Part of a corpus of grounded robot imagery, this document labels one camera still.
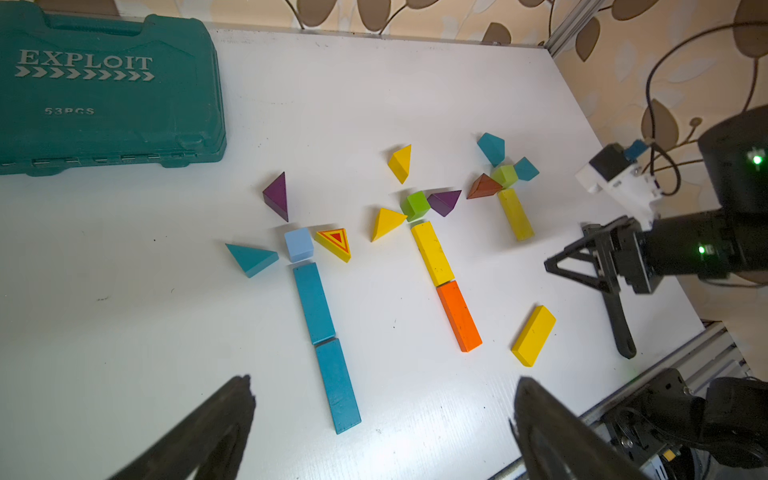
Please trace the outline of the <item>teal house-shaped block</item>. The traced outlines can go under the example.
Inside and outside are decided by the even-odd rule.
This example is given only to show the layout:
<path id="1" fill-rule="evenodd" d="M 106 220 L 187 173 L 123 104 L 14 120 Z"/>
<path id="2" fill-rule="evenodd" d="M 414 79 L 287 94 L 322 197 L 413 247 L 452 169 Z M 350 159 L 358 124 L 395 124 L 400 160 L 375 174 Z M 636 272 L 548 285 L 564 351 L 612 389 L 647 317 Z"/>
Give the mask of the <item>teal house-shaped block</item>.
<path id="1" fill-rule="evenodd" d="M 527 158 L 522 157 L 514 164 L 518 179 L 521 181 L 531 181 L 539 175 L 538 168 Z"/>

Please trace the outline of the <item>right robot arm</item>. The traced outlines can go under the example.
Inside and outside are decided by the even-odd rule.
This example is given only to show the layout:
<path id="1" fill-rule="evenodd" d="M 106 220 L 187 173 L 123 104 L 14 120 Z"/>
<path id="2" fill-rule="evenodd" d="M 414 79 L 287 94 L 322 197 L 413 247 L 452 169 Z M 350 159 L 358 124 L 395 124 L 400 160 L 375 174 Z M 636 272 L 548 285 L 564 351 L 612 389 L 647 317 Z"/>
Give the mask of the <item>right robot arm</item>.
<path id="1" fill-rule="evenodd" d="M 545 269 L 606 294 L 618 293 L 621 280 L 637 294 L 651 294 L 666 276 L 722 279 L 766 270 L 766 107 L 725 120 L 698 141 L 717 210 L 661 218 L 662 192 L 637 162 L 649 147 L 610 144 L 578 171 L 585 189 L 607 193 L 627 213 L 606 225 L 584 225 L 582 238 L 547 259 Z"/>

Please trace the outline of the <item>light blue cube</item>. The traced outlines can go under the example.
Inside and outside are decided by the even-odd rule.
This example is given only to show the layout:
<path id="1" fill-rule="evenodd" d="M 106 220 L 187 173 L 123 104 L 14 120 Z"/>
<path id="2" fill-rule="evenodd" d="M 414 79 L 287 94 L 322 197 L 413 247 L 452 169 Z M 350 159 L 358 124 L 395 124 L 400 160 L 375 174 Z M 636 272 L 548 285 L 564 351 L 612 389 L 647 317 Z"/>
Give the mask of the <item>light blue cube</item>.
<path id="1" fill-rule="evenodd" d="M 313 257 L 314 245 L 308 228 L 286 232 L 284 239 L 291 263 L 302 262 Z"/>

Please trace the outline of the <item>teal triangle block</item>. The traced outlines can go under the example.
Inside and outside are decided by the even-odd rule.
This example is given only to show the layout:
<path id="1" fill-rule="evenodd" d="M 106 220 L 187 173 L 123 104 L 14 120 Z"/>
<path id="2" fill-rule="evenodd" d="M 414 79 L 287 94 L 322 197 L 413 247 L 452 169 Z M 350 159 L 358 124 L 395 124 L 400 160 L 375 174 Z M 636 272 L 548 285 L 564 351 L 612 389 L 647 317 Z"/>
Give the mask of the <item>teal triangle block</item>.
<path id="1" fill-rule="evenodd" d="M 227 244 L 226 247 L 248 278 L 254 277 L 279 259 L 278 253 L 271 250 L 234 244 Z"/>

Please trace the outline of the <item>yellow small block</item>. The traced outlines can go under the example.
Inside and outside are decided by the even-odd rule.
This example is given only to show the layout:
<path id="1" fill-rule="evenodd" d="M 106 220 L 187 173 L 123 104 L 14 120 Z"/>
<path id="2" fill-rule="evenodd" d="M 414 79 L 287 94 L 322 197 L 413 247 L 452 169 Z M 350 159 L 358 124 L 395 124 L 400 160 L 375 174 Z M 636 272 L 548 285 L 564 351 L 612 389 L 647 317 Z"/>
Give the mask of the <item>yellow small block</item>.
<path id="1" fill-rule="evenodd" d="M 404 184 L 410 175 L 412 146 L 395 148 L 387 162 L 391 172 L 400 184 Z"/>
<path id="2" fill-rule="evenodd" d="M 401 224 L 405 222 L 407 216 L 405 214 L 387 209 L 381 208 L 378 211 L 374 222 L 374 228 L 371 241 L 374 242 L 384 235 L 388 234 Z"/>

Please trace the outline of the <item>yellow long block bottom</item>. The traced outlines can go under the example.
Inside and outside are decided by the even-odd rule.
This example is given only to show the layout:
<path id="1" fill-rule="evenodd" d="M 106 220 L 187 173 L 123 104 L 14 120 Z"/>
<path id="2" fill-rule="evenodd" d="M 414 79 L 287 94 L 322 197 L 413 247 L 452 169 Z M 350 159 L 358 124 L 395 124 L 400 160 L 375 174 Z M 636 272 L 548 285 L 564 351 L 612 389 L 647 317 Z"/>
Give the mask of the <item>yellow long block bottom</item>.
<path id="1" fill-rule="evenodd" d="M 511 352 L 523 366 L 535 365 L 555 323 L 556 318 L 545 306 L 538 305 L 534 308 L 511 348 Z"/>

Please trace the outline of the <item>long yellow block diagonal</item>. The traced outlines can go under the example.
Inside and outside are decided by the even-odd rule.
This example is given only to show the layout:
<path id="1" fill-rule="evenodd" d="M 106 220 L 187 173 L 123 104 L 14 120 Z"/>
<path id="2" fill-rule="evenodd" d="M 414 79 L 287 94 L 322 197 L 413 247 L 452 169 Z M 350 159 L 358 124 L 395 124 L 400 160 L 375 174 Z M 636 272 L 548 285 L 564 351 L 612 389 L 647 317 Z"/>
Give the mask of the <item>long yellow block diagonal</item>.
<path id="1" fill-rule="evenodd" d="M 441 243 L 430 222 L 422 222 L 411 228 L 412 235 L 435 287 L 455 279 Z"/>

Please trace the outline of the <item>yellow small block bottom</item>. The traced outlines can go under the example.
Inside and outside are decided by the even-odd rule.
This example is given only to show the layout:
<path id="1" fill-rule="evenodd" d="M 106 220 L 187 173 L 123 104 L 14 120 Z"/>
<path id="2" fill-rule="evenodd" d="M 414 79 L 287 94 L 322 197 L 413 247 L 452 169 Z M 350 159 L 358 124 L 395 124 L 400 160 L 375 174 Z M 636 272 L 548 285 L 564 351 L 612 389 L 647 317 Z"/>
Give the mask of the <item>yellow small block bottom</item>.
<path id="1" fill-rule="evenodd" d="M 395 148 L 387 162 L 391 172 L 400 184 L 404 184 L 410 175 L 412 146 Z"/>

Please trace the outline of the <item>dark purple triangle block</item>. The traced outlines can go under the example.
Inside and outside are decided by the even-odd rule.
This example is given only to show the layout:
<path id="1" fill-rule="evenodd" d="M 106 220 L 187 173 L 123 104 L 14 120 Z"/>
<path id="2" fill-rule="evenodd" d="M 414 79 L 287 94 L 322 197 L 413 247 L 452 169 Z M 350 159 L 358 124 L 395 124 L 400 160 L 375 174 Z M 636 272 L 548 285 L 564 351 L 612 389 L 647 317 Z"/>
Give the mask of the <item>dark purple triangle block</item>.
<path id="1" fill-rule="evenodd" d="M 427 200 L 432 210 L 442 217 L 447 217 L 455 209 L 460 197 L 460 190 L 451 190 L 431 193 Z"/>

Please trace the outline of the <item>teal long block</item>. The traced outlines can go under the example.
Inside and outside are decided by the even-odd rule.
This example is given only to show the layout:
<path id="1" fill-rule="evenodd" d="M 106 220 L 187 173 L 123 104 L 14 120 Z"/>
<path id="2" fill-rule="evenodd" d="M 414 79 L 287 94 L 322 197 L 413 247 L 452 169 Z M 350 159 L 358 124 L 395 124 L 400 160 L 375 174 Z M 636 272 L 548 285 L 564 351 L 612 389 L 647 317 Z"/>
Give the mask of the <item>teal long block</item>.
<path id="1" fill-rule="evenodd" d="M 361 423 L 359 407 L 341 342 L 330 339 L 315 348 L 334 429 L 337 435 Z"/>
<path id="2" fill-rule="evenodd" d="M 310 262 L 293 269 L 308 333 L 313 345 L 336 336 L 330 309 L 317 264 Z"/>

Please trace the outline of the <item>brown house-shaped block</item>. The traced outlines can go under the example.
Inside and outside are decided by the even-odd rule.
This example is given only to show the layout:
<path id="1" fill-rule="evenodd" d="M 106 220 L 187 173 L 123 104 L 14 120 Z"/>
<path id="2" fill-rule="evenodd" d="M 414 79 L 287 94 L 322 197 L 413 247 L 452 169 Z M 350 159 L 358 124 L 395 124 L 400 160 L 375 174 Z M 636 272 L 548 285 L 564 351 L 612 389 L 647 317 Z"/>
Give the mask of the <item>brown house-shaped block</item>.
<path id="1" fill-rule="evenodd" d="M 503 186 L 489 175 L 481 174 L 470 186 L 466 198 L 468 200 L 496 195 Z"/>

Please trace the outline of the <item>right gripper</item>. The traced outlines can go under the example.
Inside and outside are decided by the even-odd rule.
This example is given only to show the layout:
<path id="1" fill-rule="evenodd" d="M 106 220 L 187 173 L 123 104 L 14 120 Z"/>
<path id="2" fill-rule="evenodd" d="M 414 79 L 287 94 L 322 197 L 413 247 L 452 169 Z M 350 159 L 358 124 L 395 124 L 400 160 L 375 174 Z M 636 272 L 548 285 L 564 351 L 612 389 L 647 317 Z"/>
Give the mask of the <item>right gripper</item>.
<path id="1" fill-rule="evenodd" d="M 647 265 L 643 231 L 636 219 L 622 215 L 606 224 L 582 223 L 581 231 L 584 238 L 544 261 L 548 273 L 605 294 L 620 293 L 618 275 L 636 294 L 655 292 L 662 276 Z M 588 275 L 561 267 L 560 263 L 568 259 L 590 264 L 595 273 Z"/>

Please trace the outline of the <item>teal wedge block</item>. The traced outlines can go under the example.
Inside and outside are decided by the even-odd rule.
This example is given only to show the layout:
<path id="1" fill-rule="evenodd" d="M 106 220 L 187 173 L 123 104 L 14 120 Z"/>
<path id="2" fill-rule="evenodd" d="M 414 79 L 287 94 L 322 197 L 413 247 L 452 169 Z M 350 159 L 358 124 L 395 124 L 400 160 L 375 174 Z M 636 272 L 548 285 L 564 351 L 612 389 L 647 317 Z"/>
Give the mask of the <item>teal wedge block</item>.
<path id="1" fill-rule="evenodd" d="M 478 139 L 477 145 L 493 167 L 497 167 L 505 160 L 506 145 L 502 138 L 484 133 Z"/>

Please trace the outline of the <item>light green cube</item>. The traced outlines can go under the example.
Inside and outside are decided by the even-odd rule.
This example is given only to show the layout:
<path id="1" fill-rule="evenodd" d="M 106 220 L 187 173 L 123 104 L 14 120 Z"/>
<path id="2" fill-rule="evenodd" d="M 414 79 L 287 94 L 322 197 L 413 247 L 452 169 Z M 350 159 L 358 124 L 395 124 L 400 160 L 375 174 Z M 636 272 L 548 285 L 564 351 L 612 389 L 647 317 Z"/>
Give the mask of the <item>light green cube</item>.
<path id="1" fill-rule="evenodd" d="M 491 178 L 498 183 L 502 189 L 507 189 L 514 185 L 519 177 L 517 174 L 517 171 L 515 169 L 515 166 L 513 164 L 501 164 L 498 167 L 496 167 L 492 174 Z"/>

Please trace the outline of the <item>orange rectangular block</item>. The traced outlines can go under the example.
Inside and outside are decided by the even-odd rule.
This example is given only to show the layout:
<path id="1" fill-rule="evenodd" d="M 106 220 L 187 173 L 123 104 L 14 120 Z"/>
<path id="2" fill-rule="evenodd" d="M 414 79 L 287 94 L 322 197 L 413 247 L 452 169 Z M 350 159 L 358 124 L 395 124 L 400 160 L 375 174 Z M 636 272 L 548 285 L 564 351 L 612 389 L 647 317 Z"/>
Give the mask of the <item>orange rectangular block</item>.
<path id="1" fill-rule="evenodd" d="M 482 339 L 458 283 L 445 283 L 437 292 L 461 351 L 468 353 L 480 346 Z"/>

